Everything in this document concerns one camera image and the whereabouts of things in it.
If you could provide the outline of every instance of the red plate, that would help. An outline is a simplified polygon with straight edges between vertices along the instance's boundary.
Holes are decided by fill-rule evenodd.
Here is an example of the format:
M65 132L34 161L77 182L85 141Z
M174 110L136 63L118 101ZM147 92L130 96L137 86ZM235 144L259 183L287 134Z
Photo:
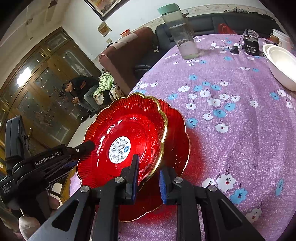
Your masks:
M190 141L186 133L185 122L179 111L171 108L163 100L158 101L161 109L168 117L168 133L161 165L173 167L177 175L181 176L187 166L190 154ZM120 206L120 221L134 221L162 205L158 178L159 174L156 173L145 183L137 194L135 205Z
M164 152L167 117L157 99L134 93L102 110L86 131L96 148L77 165L81 185L103 186L118 177L140 156L139 181L146 182L158 168Z

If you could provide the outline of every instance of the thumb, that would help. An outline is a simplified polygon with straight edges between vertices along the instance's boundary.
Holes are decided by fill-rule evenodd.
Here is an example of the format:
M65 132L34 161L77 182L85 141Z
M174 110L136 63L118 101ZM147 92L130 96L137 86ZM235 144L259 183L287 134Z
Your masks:
M21 216L19 218L19 228L25 240L28 240L35 231L40 228L39 221L34 217Z

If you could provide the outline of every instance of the table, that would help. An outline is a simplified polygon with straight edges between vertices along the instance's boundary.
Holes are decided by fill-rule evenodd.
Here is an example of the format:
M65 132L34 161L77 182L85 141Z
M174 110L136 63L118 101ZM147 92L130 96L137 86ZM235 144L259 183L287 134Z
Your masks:
M296 210L296 95L273 77L266 57L230 53L240 37L195 37L201 55L189 61L173 47L133 92L163 99L184 116L191 153L182 177L216 185L272 241ZM80 186L76 176L71 185L70 193ZM176 208L121 223L119 235L175 240Z

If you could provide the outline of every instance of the small wall picture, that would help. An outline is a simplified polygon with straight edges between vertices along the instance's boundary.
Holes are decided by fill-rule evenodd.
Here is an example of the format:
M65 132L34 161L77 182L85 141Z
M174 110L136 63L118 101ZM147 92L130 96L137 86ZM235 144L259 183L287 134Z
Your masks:
M105 37L108 33L111 32L111 29L108 27L108 25L105 22L102 22L100 26L98 27L99 32Z
M105 21L128 0L84 0Z

